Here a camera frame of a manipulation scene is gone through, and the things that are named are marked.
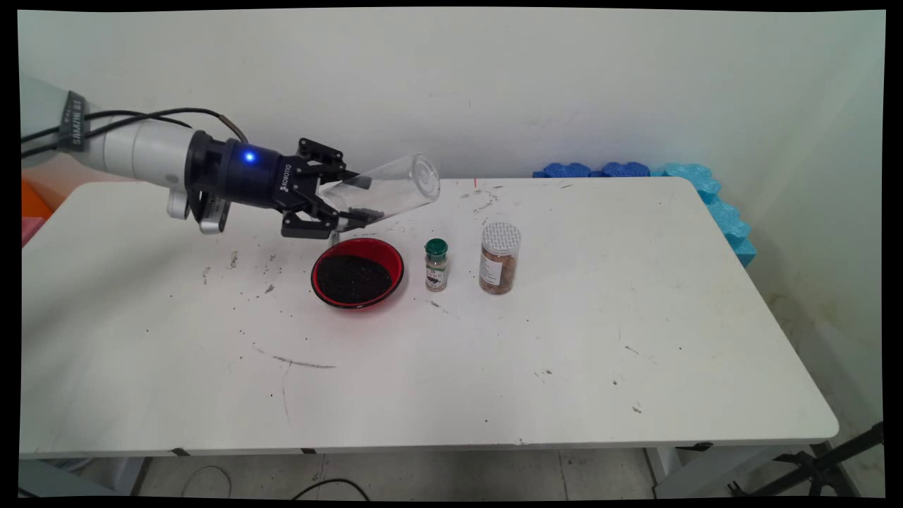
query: blue foam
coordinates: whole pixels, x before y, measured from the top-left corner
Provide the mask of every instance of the blue foam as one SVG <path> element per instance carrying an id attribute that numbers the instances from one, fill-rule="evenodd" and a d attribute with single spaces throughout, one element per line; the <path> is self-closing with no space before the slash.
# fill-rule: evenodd
<path id="1" fill-rule="evenodd" d="M 545 174 L 545 178 L 585 178 L 590 176 L 592 170 L 589 167 L 578 163 L 570 163 L 568 165 L 555 163 L 546 166 L 542 173 Z"/>
<path id="2" fill-rule="evenodd" d="M 734 247 L 734 254 L 737 255 L 740 264 L 745 268 L 756 257 L 756 248 L 752 246 L 752 242 L 749 239 L 745 239 L 739 247 Z"/>
<path id="3" fill-rule="evenodd" d="M 649 176 L 649 168 L 640 163 L 608 163 L 599 170 L 599 173 L 608 177 Z"/>
<path id="4" fill-rule="evenodd" d="M 659 168 L 659 171 L 663 171 L 665 176 L 677 176 L 689 180 L 706 204 L 714 202 L 718 197 L 718 191 L 721 190 L 721 184 L 712 178 L 712 170 L 704 165 L 667 164 Z"/>
<path id="5" fill-rule="evenodd" d="M 715 196 L 713 202 L 705 206 L 709 209 L 709 213 L 715 219 L 718 227 L 721 228 L 724 238 L 727 239 L 731 247 L 735 249 L 739 247 L 746 240 L 746 237 L 749 236 L 749 231 L 752 229 L 749 224 L 740 220 L 740 211 L 723 202 L 717 196 Z"/>

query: table surface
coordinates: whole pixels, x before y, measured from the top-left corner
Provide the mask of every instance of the table surface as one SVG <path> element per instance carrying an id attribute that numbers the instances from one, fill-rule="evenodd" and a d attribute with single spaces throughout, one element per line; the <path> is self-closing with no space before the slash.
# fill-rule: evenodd
<path id="1" fill-rule="evenodd" d="M 22 250 L 19 457 L 807 443 L 837 420 L 693 187 L 444 180 L 367 235 L 405 260 L 369 309 L 312 292 L 325 240 L 236 205 L 221 235 L 148 183 L 81 186 Z M 514 289 L 479 237 L 523 235 Z M 424 244 L 449 283 L 424 286 Z"/>

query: orange object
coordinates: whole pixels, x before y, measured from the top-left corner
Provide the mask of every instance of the orange object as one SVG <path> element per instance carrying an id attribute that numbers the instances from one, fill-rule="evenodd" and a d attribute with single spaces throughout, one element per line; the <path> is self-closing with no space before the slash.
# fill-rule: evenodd
<path id="1" fill-rule="evenodd" d="M 49 219 L 53 215 L 51 207 L 41 199 L 41 196 L 34 189 L 22 180 L 22 216 L 23 217 L 41 217 Z"/>

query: clear plastic cup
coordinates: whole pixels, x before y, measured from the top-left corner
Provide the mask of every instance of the clear plastic cup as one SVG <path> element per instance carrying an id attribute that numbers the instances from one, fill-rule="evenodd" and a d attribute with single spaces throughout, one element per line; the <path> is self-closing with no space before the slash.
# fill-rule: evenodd
<path id="1" fill-rule="evenodd" d="M 439 169 L 423 154 L 407 155 L 333 185 L 320 197 L 339 212 L 379 222 L 439 199 Z"/>

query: red bowl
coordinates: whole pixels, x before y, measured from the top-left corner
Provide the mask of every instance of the red bowl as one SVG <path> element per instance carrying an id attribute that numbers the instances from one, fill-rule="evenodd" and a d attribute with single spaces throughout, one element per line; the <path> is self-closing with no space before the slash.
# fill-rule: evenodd
<path id="1" fill-rule="evenodd" d="M 359 258 L 369 259 L 379 263 L 387 272 L 389 272 L 389 277 L 392 278 L 392 286 L 390 286 L 382 295 L 359 304 L 347 304 L 329 298 L 324 295 L 320 289 L 320 284 L 317 282 L 317 271 L 320 269 L 321 261 L 333 256 L 358 256 Z M 398 253 L 395 247 L 375 238 L 352 238 L 350 240 L 340 241 L 326 249 L 326 252 L 323 252 L 320 257 L 317 258 L 317 262 L 313 264 L 313 270 L 311 271 L 311 286 L 313 286 L 313 293 L 318 296 L 320 300 L 331 306 L 336 306 L 338 308 L 361 308 L 372 306 L 385 300 L 396 290 L 396 288 L 398 288 L 398 285 L 401 283 L 401 277 L 404 274 L 405 263 L 401 260 L 401 254 Z"/>

